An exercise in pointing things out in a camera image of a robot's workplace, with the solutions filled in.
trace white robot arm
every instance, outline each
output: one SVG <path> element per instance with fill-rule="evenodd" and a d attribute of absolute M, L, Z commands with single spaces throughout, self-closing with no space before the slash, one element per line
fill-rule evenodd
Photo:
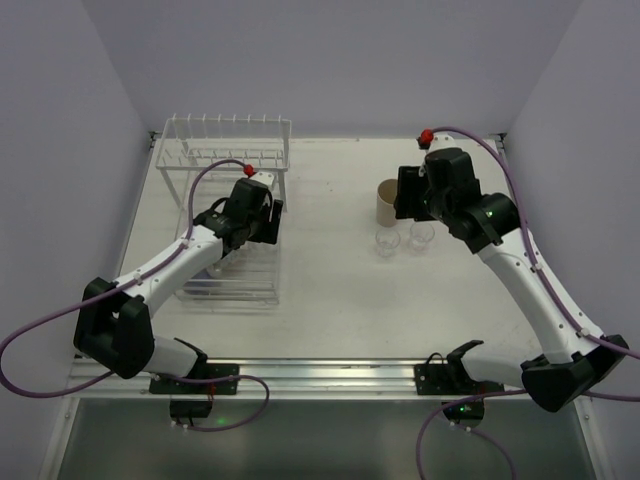
<path fill-rule="evenodd" d="M 530 232 L 527 235 L 536 258 L 528 258 L 515 204 L 506 195 L 480 192 L 471 158 L 453 138 L 421 136 L 418 144 L 427 150 L 425 161 L 420 167 L 400 167 L 396 217 L 447 225 L 449 233 L 463 240 L 502 281 L 541 347 L 539 354 L 531 355 L 475 340 L 447 356 L 440 366 L 445 369 L 441 378 L 457 385 L 491 381 L 524 387 L 544 409 L 559 410 L 602 380 L 623 358 L 585 335 L 624 348 L 626 342 L 619 335 L 604 337 L 580 311 L 545 263 Z M 536 269 L 544 270 L 564 306 L 580 319 L 581 332 L 576 332 L 556 306 Z"/>
<path fill-rule="evenodd" d="M 206 355 L 178 339 L 154 336 L 151 319 L 162 304 L 190 278 L 221 261 L 245 242 L 277 241 L 282 202 L 270 189 L 274 176 L 259 172 L 236 182 L 224 210 L 210 209 L 194 219 L 192 229 L 146 264 L 113 282 L 97 278 L 87 285 L 83 300 L 104 294 L 117 285 L 133 286 L 80 310 L 74 345 L 122 378 L 140 372 L 176 377 L 199 377 Z M 180 255 L 167 262 L 177 247 Z M 155 271 L 152 275 L 144 272 Z"/>

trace purple cable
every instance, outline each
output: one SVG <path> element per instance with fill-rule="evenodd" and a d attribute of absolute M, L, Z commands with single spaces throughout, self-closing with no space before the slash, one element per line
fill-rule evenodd
<path fill-rule="evenodd" d="M 189 201 L 188 201 L 188 211 L 189 211 L 189 227 L 187 229 L 187 234 L 186 237 L 189 238 L 191 236 L 191 232 L 193 231 L 193 197 L 195 194 L 195 190 L 196 190 L 196 186 L 198 185 L 198 182 L 200 181 L 200 179 L 209 171 L 213 170 L 216 167 L 219 167 L 220 165 L 225 165 L 225 164 L 236 164 L 239 165 L 241 167 L 244 167 L 245 164 L 242 163 L 239 160 L 235 160 L 235 159 L 226 159 L 226 160 L 220 160 L 218 162 L 214 162 L 211 165 L 209 165 L 208 167 L 206 167 L 205 169 L 203 169 L 194 179 L 193 184 L 191 185 L 191 189 L 189 190 Z M 152 275 L 155 275 L 156 273 L 158 273 L 160 270 L 162 270 L 163 268 L 165 268 L 167 265 L 169 265 L 171 262 L 173 262 L 176 257 L 178 255 L 180 255 L 180 252 L 182 252 L 182 250 L 184 250 L 186 248 L 185 245 L 178 245 L 178 247 L 173 251 L 173 253 L 171 253 L 171 255 L 169 255 L 165 260 L 163 260 L 162 262 L 160 262 L 158 265 L 156 265 L 155 267 L 151 268 L 150 270 L 142 273 L 140 275 L 140 277 L 142 279 L 145 278 L 149 278 Z M 67 315 L 68 313 L 71 312 L 75 312 L 76 310 L 80 310 L 81 308 L 85 308 L 88 306 L 91 306 L 95 303 L 98 303 L 102 300 L 104 300 L 105 298 L 109 298 L 112 295 L 115 295 L 118 292 L 122 292 L 123 290 L 127 290 L 128 288 L 131 288 L 132 286 L 134 286 L 136 284 L 136 280 L 131 280 L 127 283 L 124 283 L 122 285 L 118 285 L 116 288 L 114 288 L 113 290 L 109 290 L 108 292 L 102 293 L 100 295 L 97 295 L 95 297 L 89 298 L 83 302 L 80 303 L 76 303 L 74 305 L 71 305 L 70 307 L 66 307 L 63 308 L 61 310 L 58 310 L 56 312 L 50 313 L 49 315 L 45 315 L 42 318 L 39 318 L 37 320 L 34 320 L 31 323 L 28 323 L 27 325 L 19 328 L 18 330 L 16 330 L 15 332 L 11 333 L 7 338 L 5 338 L 2 342 L 0 342 L 0 384 L 2 384 L 2 386 L 4 386 L 7 390 L 9 390 L 10 392 L 15 393 L 16 395 L 20 395 L 22 397 L 28 397 L 28 398 L 54 398 L 54 397 L 62 397 L 64 395 L 69 395 L 71 393 L 76 393 L 79 392 L 80 390 L 83 390 L 87 387 L 90 387 L 92 385 L 95 385 L 96 383 L 104 380 L 105 378 L 109 377 L 110 375 L 113 374 L 113 372 L 107 372 L 104 373 L 92 380 L 89 380 L 88 382 L 82 383 L 80 385 L 77 385 L 75 387 L 72 388 L 66 388 L 63 390 L 58 390 L 55 392 L 31 392 L 29 390 L 24 390 L 20 387 L 18 387 L 17 385 L 14 385 L 13 383 L 11 383 L 11 381 L 7 378 L 7 376 L 4 374 L 4 371 L 2 370 L 2 356 L 4 355 L 5 350 L 7 349 L 7 347 L 9 346 L 9 344 L 11 344 L 11 342 L 13 342 L 16 338 L 18 338 L 21 335 L 24 335 L 25 333 L 33 330 L 34 328 L 37 328 L 41 325 L 44 325 L 45 323 L 49 323 L 52 320 L 55 320 L 56 318 L 60 318 L 63 315 Z"/>
<path fill-rule="evenodd" d="M 457 127 L 438 127 L 438 128 L 434 128 L 431 131 L 433 133 L 455 132 L 455 133 L 459 133 L 460 135 L 464 135 L 465 137 L 468 137 L 471 140 L 473 140 L 473 141 L 477 142 L 478 144 L 480 144 L 480 146 L 482 146 L 482 148 L 484 148 L 487 152 L 489 152 L 489 154 L 494 158 L 494 160 L 496 162 L 498 162 L 498 165 L 500 165 L 500 168 L 502 168 L 502 171 L 504 172 L 504 176 L 507 179 L 507 183 L 509 184 L 509 187 L 511 188 L 511 192 L 513 193 L 515 204 L 518 207 L 518 211 L 519 211 L 519 214 L 520 214 L 520 230 L 521 230 L 521 233 L 522 233 L 522 240 L 524 241 L 525 250 L 527 251 L 527 255 L 529 256 L 529 259 L 536 258 L 536 255 L 535 255 L 535 252 L 534 252 L 534 249 L 533 249 L 533 245 L 531 244 L 531 239 L 529 238 L 529 228 L 527 226 L 529 222 L 527 220 L 527 215 L 526 215 L 526 212 L 525 212 L 525 209 L 524 209 L 524 202 L 522 201 L 522 197 L 520 196 L 520 189 L 518 188 L 515 179 L 511 177 L 511 172 L 509 170 L 509 166 L 507 165 L 505 160 L 500 156 L 500 154 L 498 152 L 496 152 L 482 138 L 480 138 L 477 135 L 475 135 L 474 133 L 469 132 L 467 130 L 464 130 L 462 128 L 457 128 Z M 557 292 L 553 288 L 553 285 L 551 285 L 551 282 L 549 281 L 549 279 L 546 276 L 546 274 L 544 273 L 544 271 L 543 270 L 536 270 L 536 273 L 538 274 L 538 277 L 540 278 L 540 281 L 542 282 L 542 285 L 544 286 L 545 290 L 547 291 L 547 293 L 549 294 L 549 296 L 553 300 L 553 303 L 556 305 L 556 307 L 558 307 L 558 310 L 560 310 L 562 315 L 567 319 L 567 322 L 569 322 L 571 327 L 573 327 L 573 329 L 576 330 L 577 332 L 580 332 L 582 330 L 582 327 L 580 326 L 580 322 L 578 322 L 573 317 L 573 315 L 571 315 L 571 312 L 569 312 L 567 307 L 565 307 L 564 303 L 562 303 L 562 300 L 560 299 L 560 297 L 558 296 Z M 635 359 L 640 360 L 640 353 L 639 352 L 635 352 L 633 350 L 629 350 L 628 348 L 619 347 L 618 345 L 614 345 L 611 342 L 607 342 L 606 340 L 603 340 L 601 338 L 595 337 L 595 336 L 590 335 L 590 334 L 585 335 L 585 338 L 590 340 L 590 341 L 592 341 L 593 343 L 597 343 L 598 345 L 606 347 L 606 348 L 608 348 L 610 350 L 613 350 L 613 351 L 621 353 L 623 355 L 628 355 L 630 357 L 633 357 Z"/>
<path fill-rule="evenodd" d="M 612 393 L 585 392 L 585 397 L 601 398 L 603 400 L 613 400 L 616 402 L 640 402 L 640 396 L 615 395 Z"/>
<path fill-rule="evenodd" d="M 224 427 L 196 427 L 196 426 L 186 426 L 187 429 L 189 430 L 194 430 L 196 432 L 224 432 L 225 430 L 231 430 L 232 428 L 237 428 L 237 427 L 241 427 L 243 425 L 246 425 L 247 423 L 250 423 L 252 421 L 254 421 L 256 418 L 258 418 L 260 415 L 262 415 L 262 412 L 264 412 L 265 408 L 267 408 L 267 405 L 269 404 L 269 397 L 271 395 L 271 392 L 269 391 L 269 386 L 266 384 L 266 382 L 264 380 L 262 380 L 259 377 L 254 377 L 253 375 L 232 375 L 229 377 L 222 377 L 222 378 L 208 378 L 208 379 L 203 379 L 203 380 L 198 380 L 198 379 L 192 379 L 192 378 L 183 378 L 183 377 L 174 377 L 173 375 L 162 375 L 164 378 L 168 378 L 170 380 L 173 380 L 175 382 L 181 382 L 181 383 L 188 383 L 188 384 L 192 384 L 192 385 L 213 385 L 216 383 L 223 383 L 223 382 L 228 382 L 231 380 L 252 380 L 254 382 L 259 383 L 260 385 L 262 385 L 262 387 L 264 388 L 264 392 L 265 392 L 265 397 L 264 400 L 262 402 L 262 404 L 260 405 L 260 407 L 253 412 L 251 415 L 249 415 L 247 418 L 240 420 L 239 422 L 236 423 L 232 423 L 231 425 L 225 425 Z"/>
<path fill-rule="evenodd" d="M 454 400 L 453 402 L 445 403 L 444 405 L 439 406 L 433 412 L 431 412 L 429 416 L 425 419 L 422 426 L 420 427 L 420 431 L 418 432 L 418 439 L 416 441 L 416 466 L 418 467 L 418 474 L 420 474 L 420 479 L 426 480 L 427 478 L 427 476 L 424 474 L 424 470 L 422 469 L 422 439 L 424 437 L 424 433 L 427 430 L 427 427 L 440 412 L 444 411 L 447 408 L 455 407 L 457 405 L 464 405 L 465 403 L 475 402 L 477 400 L 481 400 L 484 398 L 509 397 L 513 395 L 522 395 L 524 393 L 527 393 L 527 391 L 526 390 L 509 390 L 506 392 L 492 392 L 492 393 L 482 393 L 478 395 L 471 395 L 469 397 L 464 397 L 459 400 Z M 515 464 L 511 456 L 507 453 L 507 450 L 502 445 L 500 445 L 495 439 L 493 439 L 486 433 L 481 432 L 479 430 L 474 431 L 473 429 L 471 431 L 474 432 L 476 435 L 484 438 L 485 440 L 493 443 L 498 448 L 498 450 L 502 452 L 507 462 L 509 463 L 509 469 L 511 470 L 511 478 L 512 480 L 515 480 L 517 478 Z"/>

